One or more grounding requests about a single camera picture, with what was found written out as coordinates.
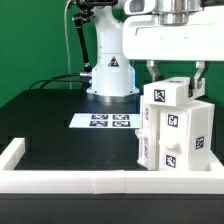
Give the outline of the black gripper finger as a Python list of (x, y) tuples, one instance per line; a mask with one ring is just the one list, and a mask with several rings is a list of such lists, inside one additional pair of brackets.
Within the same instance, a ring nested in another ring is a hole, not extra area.
[(208, 70), (209, 62), (208, 61), (197, 61), (196, 74), (190, 78), (189, 88), (188, 88), (188, 96), (193, 96), (193, 91), (198, 90), (202, 87), (202, 78)]
[(161, 81), (164, 79), (164, 76), (159, 71), (157, 61), (148, 60), (147, 68), (149, 70), (149, 73), (151, 74), (153, 82)]

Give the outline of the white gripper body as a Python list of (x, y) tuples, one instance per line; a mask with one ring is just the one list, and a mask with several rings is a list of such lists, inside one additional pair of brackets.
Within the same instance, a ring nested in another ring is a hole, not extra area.
[(123, 26), (128, 59), (224, 61), (224, 6), (192, 13), (185, 25), (160, 25), (157, 15), (135, 15)]

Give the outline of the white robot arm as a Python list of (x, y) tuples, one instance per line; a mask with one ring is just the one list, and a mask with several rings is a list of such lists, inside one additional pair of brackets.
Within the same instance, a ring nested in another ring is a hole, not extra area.
[(188, 79), (190, 94), (203, 88), (211, 61), (224, 61), (224, 0), (122, 0), (128, 15), (115, 23), (112, 8), (95, 9), (98, 59), (92, 71), (90, 96), (121, 101), (139, 92), (131, 60), (145, 60), (154, 81), (160, 61), (194, 61), (197, 73)]

